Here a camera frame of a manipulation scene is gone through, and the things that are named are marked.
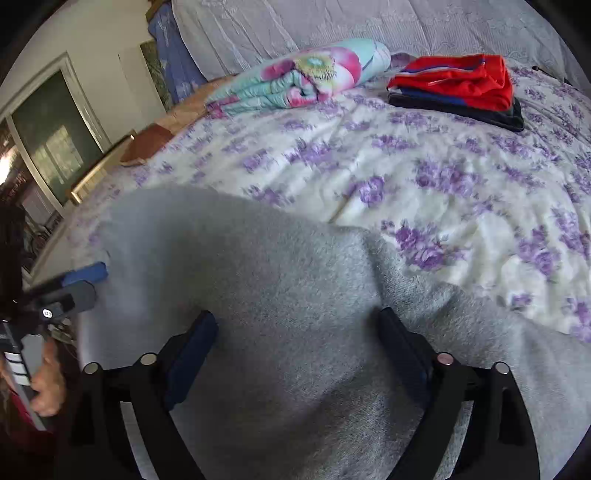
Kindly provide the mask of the person's left hand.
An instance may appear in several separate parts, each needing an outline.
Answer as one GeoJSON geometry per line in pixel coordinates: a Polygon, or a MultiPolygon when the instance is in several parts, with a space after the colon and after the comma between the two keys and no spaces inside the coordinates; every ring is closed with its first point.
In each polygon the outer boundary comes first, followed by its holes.
{"type": "Polygon", "coordinates": [[[31,380],[36,392],[31,401],[32,410],[42,418],[55,416],[66,398],[65,380],[58,359],[58,346],[51,337],[44,341],[42,364],[31,380]]]}

